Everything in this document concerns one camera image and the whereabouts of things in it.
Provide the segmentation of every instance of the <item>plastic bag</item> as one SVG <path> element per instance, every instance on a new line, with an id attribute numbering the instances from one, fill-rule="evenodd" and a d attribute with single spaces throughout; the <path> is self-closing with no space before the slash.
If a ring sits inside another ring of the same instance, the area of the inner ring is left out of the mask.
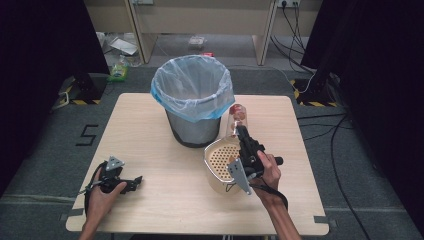
<path id="1" fill-rule="evenodd" d="M 193 123 L 218 119 L 235 102 L 230 71 L 201 55 L 166 62 L 156 71 L 150 92 L 167 111 Z"/>

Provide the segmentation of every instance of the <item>gray trash can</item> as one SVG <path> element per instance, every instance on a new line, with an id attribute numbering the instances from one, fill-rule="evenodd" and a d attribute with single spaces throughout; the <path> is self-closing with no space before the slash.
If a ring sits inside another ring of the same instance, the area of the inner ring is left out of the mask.
<path id="1" fill-rule="evenodd" d="M 156 71 L 150 92 L 165 108 L 177 141 L 192 148 L 216 139 L 221 116 L 235 101 L 228 69 L 201 55 L 166 62 Z"/>

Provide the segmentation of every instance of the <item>perforated basket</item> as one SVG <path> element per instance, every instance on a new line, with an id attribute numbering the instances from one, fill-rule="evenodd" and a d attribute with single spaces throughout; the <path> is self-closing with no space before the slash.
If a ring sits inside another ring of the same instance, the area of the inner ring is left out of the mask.
<path id="1" fill-rule="evenodd" d="M 240 190 L 227 170 L 230 159 L 237 158 L 239 150 L 239 140 L 233 137 L 221 138 L 205 148 L 208 182 L 216 192 L 233 194 Z"/>

